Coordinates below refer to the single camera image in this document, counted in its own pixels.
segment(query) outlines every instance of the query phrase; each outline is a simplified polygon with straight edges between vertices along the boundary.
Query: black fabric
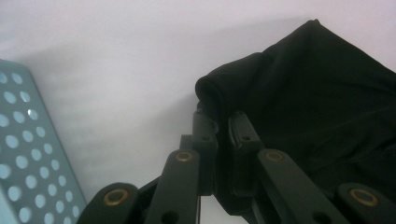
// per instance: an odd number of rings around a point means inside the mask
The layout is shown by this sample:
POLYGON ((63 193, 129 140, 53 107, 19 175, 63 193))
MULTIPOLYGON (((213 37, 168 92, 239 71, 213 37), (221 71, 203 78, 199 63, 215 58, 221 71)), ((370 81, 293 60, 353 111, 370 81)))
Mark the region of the black fabric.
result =
POLYGON ((236 110, 320 188, 358 182, 396 202, 395 83, 395 73, 318 21, 200 78, 196 94, 219 124, 221 205, 232 215, 251 213, 249 199, 227 186, 227 120, 236 110))

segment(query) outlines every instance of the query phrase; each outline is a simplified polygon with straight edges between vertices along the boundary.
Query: white background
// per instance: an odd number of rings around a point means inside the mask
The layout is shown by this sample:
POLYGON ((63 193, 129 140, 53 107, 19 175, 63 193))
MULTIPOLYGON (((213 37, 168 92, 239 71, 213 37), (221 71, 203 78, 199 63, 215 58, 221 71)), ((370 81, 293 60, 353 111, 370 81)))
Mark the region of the white background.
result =
MULTIPOLYGON (((89 201, 142 187, 191 133, 194 85, 308 20, 396 71, 396 2, 0 1, 0 58, 33 73, 89 201)), ((202 223, 246 223, 203 198, 202 223)))

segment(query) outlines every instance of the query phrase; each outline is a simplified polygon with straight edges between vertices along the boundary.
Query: brass grommet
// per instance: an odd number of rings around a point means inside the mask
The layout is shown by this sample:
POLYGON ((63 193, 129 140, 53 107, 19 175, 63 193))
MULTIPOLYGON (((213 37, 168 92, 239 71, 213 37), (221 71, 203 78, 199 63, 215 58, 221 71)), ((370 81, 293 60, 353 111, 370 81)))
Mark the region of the brass grommet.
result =
POLYGON ((104 198, 105 204, 114 206, 123 203, 128 198, 126 189, 113 189, 109 191, 104 198))
POLYGON ((365 189, 352 189, 349 191, 349 194, 358 203, 369 207, 376 207, 378 205, 378 199, 375 195, 365 189))
POLYGON ((176 159, 178 161, 190 161, 192 159, 192 154, 190 152, 180 152, 177 153, 176 159))
POLYGON ((283 161, 283 155, 274 151, 265 153, 265 157, 269 161, 283 161))

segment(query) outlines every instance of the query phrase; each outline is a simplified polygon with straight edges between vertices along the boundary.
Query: brass bushing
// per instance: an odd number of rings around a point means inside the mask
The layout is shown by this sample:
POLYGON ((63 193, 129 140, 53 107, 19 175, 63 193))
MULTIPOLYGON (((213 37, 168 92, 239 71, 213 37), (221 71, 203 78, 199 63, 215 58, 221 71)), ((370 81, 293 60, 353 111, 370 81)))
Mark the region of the brass bushing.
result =
POLYGON ((109 191, 104 198, 105 204, 114 206, 125 202, 128 199, 128 191, 126 189, 113 189, 109 191))

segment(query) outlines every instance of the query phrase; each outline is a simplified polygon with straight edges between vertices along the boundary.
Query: light blue metal plate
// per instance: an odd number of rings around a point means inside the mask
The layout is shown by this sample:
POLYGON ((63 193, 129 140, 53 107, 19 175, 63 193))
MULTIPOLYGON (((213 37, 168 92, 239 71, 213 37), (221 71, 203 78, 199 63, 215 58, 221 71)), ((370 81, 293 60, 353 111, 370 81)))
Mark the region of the light blue metal plate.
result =
POLYGON ((0 223, 76 223, 85 205, 32 76, 0 60, 0 223))

